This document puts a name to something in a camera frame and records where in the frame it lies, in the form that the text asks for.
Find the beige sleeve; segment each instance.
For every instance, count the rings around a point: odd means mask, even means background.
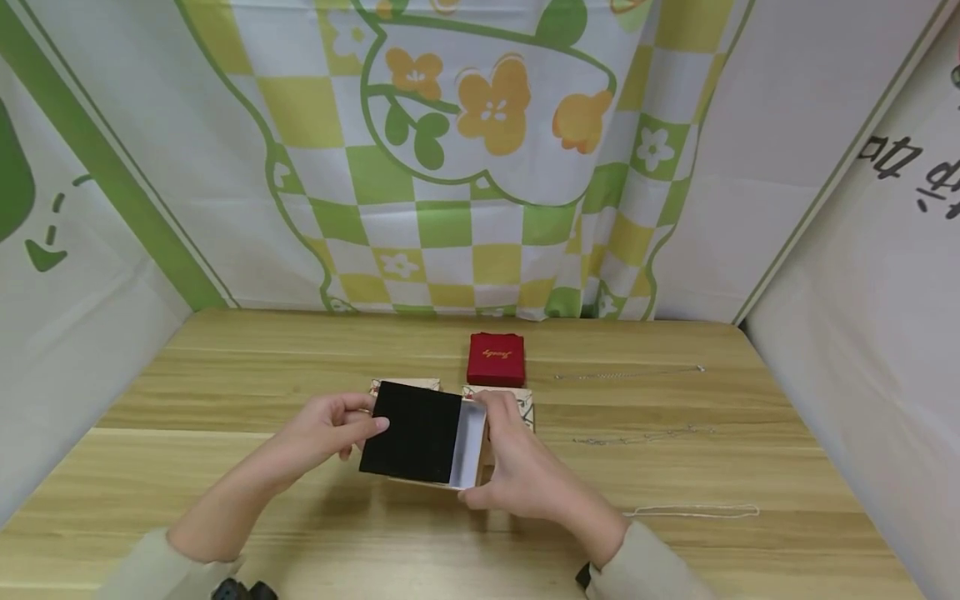
[[[194,563],[167,543],[165,529],[157,529],[133,548],[107,582],[97,600],[209,600],[210,594],[243,564]]]
[[[712,600],[713,592],[652,531],[633,523],[603,570],[590,566],[590,600]]]

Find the wooden table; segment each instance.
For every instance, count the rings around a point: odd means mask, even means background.
[[[480,330],[524,336],[538,434],[616,506],[759,507],[737,520],[643,519],[722,596],[921,597],[729,325],[206,311],[0,534],[0,598],[89,597],[144,532],[309,395],[365,390],[377,376],[439,377],[459,391]],[[648,374],[555,377],[602,372]],[[283,600],[583,597],[573,575],[584,555],[557,527],[471,514],[451,492],[360,473],[356,458],[278,498],[246,554],[244,578]]]

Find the white flower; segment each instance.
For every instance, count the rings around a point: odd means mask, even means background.
[[[348,313],[353,310],[352,306],[350,306],[343,300],[340,300],[339,298],[330,299],[330,308],[333,309],[333,312],[338,312],[338,313]]]
[[[613,297],[610,294],[604,294],[600,297],[600,318],[603,319],[612,312],[616,312],[616,305],[613,303]]]
[[[333,52],[340,57],[356,56],[362,62],[373,44],[373,31],[354,10],[330,11],[327,13],[330,26],[337,30],[333,39]]]
[[[636,147],[636,157],[646,162],[647,171],[655,171],[661,160],[673,158],[674,151],[666,144],[667,130],[651,132],[643,128],[640,132],[640,145]]]
[[[410,274],[420,270],[420,265],[410,262],[410,259],[407,258],[404,252],[397,252],[396,256],[381,254],[380,260],[383,261],[384,271],[401,276],[404,279],[409,279]]]
[[[290,167],[282,162],[274,163],[274,185],[276,187],[283,187],[283,178],[288,175],[290,175]]]

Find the gift box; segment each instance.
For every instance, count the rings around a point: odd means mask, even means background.
[[[483,404],[383,380],[372,414],[390,427],[367,440],[361,471],[450,490],[480,484],[490,454]]]
[[[376,396],[377,392],[380,391],[380,382],[381,381],[393,381],[394,383],[402,383],[403,385],[412,385],[415,388],[426,388],[427,390],[440,390],[440,379],[435,378],[423,378],[423,379],[396,379],[391,377],[390,379],[371,379],[370,381],[370,395]]]
[[[522,388],[526,383],[523,338],[513,333],[471,335],[467,383]]]
[[[534,393],[525,388],[498,388],[490,385],[465,385],[462,394],[464,398],[473,399],[478,393],[484,390],[494,390],[496,392],[511,392],[516,396],[516,407],[520,409],[520,416],[530,431],[536,432],[534,426]]]

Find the black velvet pad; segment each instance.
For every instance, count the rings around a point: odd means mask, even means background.
[[[390,427],[367,440],[360,470],[449,483],[461,402],[454,394],[381,382],[373,415],[389,419]]]

